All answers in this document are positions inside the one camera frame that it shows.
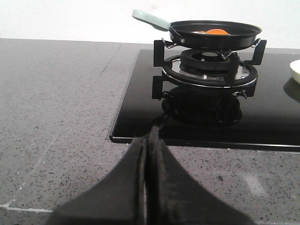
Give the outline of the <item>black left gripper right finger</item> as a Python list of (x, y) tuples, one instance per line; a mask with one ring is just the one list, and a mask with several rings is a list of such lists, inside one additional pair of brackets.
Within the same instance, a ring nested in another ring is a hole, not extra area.
[(148, 138), (146, 196), (149, 225), (254, 224), (195, 181), (159, 138), (156, 126)]

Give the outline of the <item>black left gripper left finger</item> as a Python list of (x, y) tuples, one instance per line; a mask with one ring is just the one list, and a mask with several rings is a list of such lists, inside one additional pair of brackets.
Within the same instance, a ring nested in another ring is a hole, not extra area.
[(97, 185), (57, 207), (47, 225), (142, 225), (147, 141), (132, 140), (121, 161)]

